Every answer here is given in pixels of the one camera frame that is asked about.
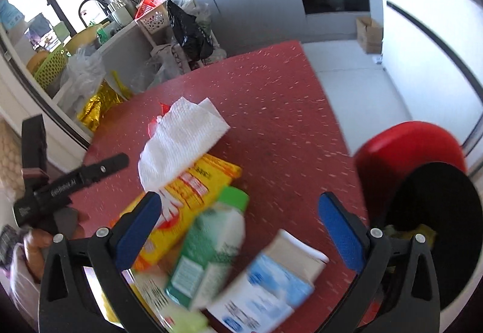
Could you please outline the left human hand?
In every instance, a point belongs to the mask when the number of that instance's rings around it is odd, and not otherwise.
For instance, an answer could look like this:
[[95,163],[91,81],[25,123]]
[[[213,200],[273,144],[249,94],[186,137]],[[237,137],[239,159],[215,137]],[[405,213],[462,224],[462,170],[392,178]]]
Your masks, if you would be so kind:
[[[83,222],[87,222],[90,216],[78,211],[78,224],[73,232],[71,239],[82,239],[85,236],[85,230],[82,227]],[[53,243],[53,235],[43,231],[42,229],[30,229],[24,238],[24,253],[26,257],[26,265],[34,278],[41,281],[43,277],[45,259],[43,249],[48,248]]]

